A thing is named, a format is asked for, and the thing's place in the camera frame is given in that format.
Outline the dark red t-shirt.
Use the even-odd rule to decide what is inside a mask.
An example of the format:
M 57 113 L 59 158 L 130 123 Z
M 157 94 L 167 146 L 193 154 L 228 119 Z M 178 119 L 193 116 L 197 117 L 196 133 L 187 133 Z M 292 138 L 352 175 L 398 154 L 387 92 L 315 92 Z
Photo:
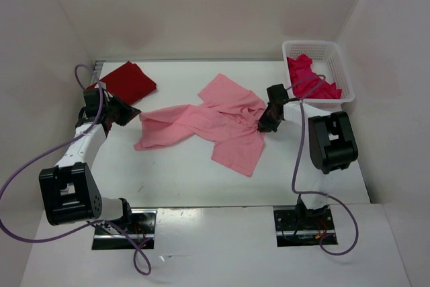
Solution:
M 157 84 L 142 69 L 130 61 L 100 79 L 112 95 L 129 106 L 134 105 L 157 89 Z

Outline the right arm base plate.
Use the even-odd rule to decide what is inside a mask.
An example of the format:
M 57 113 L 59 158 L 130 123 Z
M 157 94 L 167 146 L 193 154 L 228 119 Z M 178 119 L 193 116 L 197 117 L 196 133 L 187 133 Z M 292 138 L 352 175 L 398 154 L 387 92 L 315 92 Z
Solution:
M 323 215 L 300 218 L 293 206 L 273 209 L 276 241 L 278 247 L 337 245 L 335 225 L 331 211 Z

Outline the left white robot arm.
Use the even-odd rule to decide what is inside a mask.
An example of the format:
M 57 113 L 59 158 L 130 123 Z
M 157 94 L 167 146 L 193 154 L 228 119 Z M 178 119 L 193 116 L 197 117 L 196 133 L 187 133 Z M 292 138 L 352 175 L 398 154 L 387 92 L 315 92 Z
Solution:
M 127 125 L 140 110 L 98 88 L 85 90 L 83 97 L 85 105 L 78 114 L 74 141 L 57 164 L 41 170 L 38 177 L 46 217 L 53 226 L 99 220 L 107 202 L 108 209 L 114 211 L 111 226 L 127 233 L 134 225 L 133 214 L 126 211 L 127 202 L 103 199 L 91 168 L 112 125 Z

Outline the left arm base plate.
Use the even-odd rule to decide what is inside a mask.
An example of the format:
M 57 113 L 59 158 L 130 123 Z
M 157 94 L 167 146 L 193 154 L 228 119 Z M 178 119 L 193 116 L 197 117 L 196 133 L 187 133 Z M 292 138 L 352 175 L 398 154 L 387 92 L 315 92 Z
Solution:
M 157 211 L 133 208 L 131 223 L 122 229 L 143 250 L 154 249 Z M 108 224 L 98 224 L 94 230 L 91 249 L 94 251 L 134 249 L 127 238 Z

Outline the pink t-shirt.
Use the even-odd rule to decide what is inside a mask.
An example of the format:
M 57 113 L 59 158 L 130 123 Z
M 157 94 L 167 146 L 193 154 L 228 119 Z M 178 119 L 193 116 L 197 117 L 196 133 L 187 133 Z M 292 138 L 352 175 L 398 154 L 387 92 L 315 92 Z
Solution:
M 163 149 L 196 135 L 213 142 L 211 159 L 241 175 L 252 176 L 263 152 L 258 121 L 263 100 L 223 74 L 199 94 L 201 104 L 171 106 L 139 115 L 141 139 L 137 151 Z

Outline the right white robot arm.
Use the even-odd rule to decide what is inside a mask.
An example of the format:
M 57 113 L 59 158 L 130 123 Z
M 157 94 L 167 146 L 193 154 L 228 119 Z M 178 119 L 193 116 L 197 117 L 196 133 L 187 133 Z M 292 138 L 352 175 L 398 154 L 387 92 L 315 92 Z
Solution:
M 346 112 L 327 112 L 304 103 L 299 97 L 290 97 L 282 85 L 267 88 L 268 104 L 258 121 L 258 131 L 276 132 L 283 121 L 301 126 L 298 154 L 292 174 L 292 191 L 298 196 L 295 206 L 296 224 L 309 229 L 329 209 L 329 202 L 342 206 L 348 215 L 352 212 L 344 202 L 327 188 L 328 175 L 343 171 L 358 158 L 358 147 L 349 116 Z M 304 149 L 320 175 L 308 188 L 297 186 L 298 172 Z

